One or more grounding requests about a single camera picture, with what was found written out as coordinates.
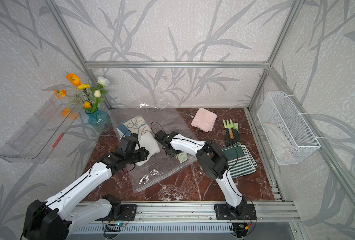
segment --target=red marble surface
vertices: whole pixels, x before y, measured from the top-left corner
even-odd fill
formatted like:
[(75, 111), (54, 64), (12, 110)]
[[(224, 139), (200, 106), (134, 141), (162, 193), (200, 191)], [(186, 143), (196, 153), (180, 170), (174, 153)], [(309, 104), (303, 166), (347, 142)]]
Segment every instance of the red marble surface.
[[(243, 108), (206, 108), (218, 115), (212, 132), (203, 132), (199, 128), (190, 125), (198, 108), (177, 108), (197, 139), (210, 138), (213, 140), (225, 139), (225, 128), (223, 119), (232, 119), (238, 122), (240, 142), (248, 148), (257, 163), (255, 173), (233, 179), (238, 190), (253, 200), (274, 200), (271, 186), (269, 185), (263, 164), (257, 151), (249, 127), (247, 116)], [(113, 152), (119, 141), (113, 130), (102, 134), (86, 166), (88, 170), (102, 155)], [(218, 142), (220, 147), (225, 143)], [(200, 201), (200, 200), (225, 200), (220, 187), (215, 180), (204, 175), (198, 162), (186, 166), (174, 175), (160, 181), (151, 187), (134, 193), (129, 180), (128, 173), (122, 171), (113, 175), (109, 180), (103, 182), (92, 191), (84, 201), (96, 201), (101, 196), (111, 194), (122, 201)]]

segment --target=white wire basket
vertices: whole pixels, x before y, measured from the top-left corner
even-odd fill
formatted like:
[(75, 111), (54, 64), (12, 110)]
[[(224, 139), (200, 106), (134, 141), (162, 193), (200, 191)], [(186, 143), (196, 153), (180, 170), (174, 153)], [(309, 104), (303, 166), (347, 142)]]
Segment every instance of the white wire basket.
[(279, 165), (298, 164), (320, 148), (285, 92), (268, 92), (257, 117)]

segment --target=green garden fork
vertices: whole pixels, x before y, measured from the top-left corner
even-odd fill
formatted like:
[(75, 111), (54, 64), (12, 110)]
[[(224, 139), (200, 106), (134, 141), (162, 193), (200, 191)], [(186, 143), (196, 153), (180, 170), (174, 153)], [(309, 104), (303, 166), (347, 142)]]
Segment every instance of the green garden fork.
[(233, 122), (232, 122), (232, 119), (230, 120), (231, 123), (228, 122), (228, 119), (227, 119), (227, 124), (225, 123), (225, 120), (223, 119), (223, 124), (224, 124), (224, 127), (225, 128), (228, 128), (228, 132), (229, 132), (229, 137), (231, 139), (233, 139), (233, 133), (232, 133), (232, 129), (231, 128), (234, 128), (234, 129), (238, 129), (238, 126), (235, 125)]

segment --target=green striped towel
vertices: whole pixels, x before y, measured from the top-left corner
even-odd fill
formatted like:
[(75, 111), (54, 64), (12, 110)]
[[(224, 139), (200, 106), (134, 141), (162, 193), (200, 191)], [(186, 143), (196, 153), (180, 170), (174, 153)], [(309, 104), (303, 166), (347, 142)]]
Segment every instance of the green striped towel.
[(251, 153), (248, 151), (247, 147), (239, 142), (235, 143), (233, 146), (228, 146), (222, 149), (224, 155), (228, 158), (228, 166), (232, 167), (230, 170), (232, 178), (255, 172), (257, 169), (257, 164)]

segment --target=wooden handle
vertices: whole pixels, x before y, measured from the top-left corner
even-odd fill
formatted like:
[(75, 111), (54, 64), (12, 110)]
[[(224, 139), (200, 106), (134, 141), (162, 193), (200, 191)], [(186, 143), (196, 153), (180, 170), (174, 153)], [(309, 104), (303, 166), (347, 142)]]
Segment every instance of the wooden handle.
[(233, 139), (233, 132), (232, 132), (232, 129), (228, 129), (228, 132), (229, 132), (229, 137), (230, 137), (231, 139)]

